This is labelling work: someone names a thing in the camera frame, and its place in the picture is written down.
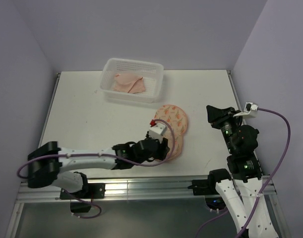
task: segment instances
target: patterned cloth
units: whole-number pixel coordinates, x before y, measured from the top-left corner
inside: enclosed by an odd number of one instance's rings
[[[159,108],[155,114],[154,119],[162,119],[165,120],[167,123],[170,124],[172,129],[175,132],[175,150],[173,151],[172,156],[169,160],[177,158],[183,148],[183,136],[187,129],[187,116],[185,112],[174,105],[164,105],[161,108]],[[167,130],[167,132],[164,135],[165,138],[168,139],[168,146],[169,148],[172,147],[172,137],[170,130]]]

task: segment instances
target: plastic basket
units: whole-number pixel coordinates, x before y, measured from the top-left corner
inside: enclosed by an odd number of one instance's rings
[[[124,72],[142,76],[146,91],[135,94],[113,91],[115,74]],[[100,88],[111,98],[152,103],[159,96],[162,80],[163,66],[161,64],[112,58],[107,61],[103,69]]]

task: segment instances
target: white table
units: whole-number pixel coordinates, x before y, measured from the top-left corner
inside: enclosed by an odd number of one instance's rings
[[[62,72],[46,123],[42,144],[100,150],[139,141],[156,110],[164,104],[181,107],[189,126],[183,153],[166,164],[130,170],[87,169],[88,178],[137,178],[208,175],[226,168],[229,155],[223,136],[207,122],[206,105],[219,108],[237,103],[226,70],[166,70],[163,90],[152,104],[107,98],[100,91],[101,71]]]

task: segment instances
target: white wall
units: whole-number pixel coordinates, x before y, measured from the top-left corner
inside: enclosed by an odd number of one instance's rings
[[[101,70],[111,57],[166,69],[231,69],[266,0],[13,0],[51,63]]]
[[[0,0],[0,237],[19,188],[16,169],[38,145],[54,78],[14,4]]]
[[[268,0],[233,71],[242,105],[253,100],[291,123],[285,161],[274,178],[294,238],[303,237],[303,0]],[[263,112],[249,121],[260,130],[257,154],[273,170],[287,138],[284,122]]]

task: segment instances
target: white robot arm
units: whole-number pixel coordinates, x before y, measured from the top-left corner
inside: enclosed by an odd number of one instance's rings
[[[28,156],[33,160],[40,156],[56,155],[56,158],[39,160],[28,166],[28,187],[41,188],[48,185],[60,187],[69,193],[88,192],[85,174],[71,170],[99,168],[106,170],[130,169],[154,158],[163,161],[169,151],[168,140],[163,138],[166,125],[151,121],[146,138],[137,143],[128,142],[98,151],[59,148],[55,141],[48,142]],[[117,158],[127,159],[130,163]]]
[[[239,232],[251,214],[257,196],[259,202],[249,227],[242,238],[278,238],[270,220],[263,194],[258,194],[262,187],[262,174],[254,150],[258,146],[259,131],[249,125],[242,125],[242,118],[256,117],[258,105],[246,103],[243,112],[234,108],[218,109],[207,106],[208,122],[215,129],[220,129],[230,156],[227,158],[229,170],[240,190],[242,201],[237,194],[229,172],[225,169],[210,172],[208,183],[211,190],[218,192],[229,210]]]

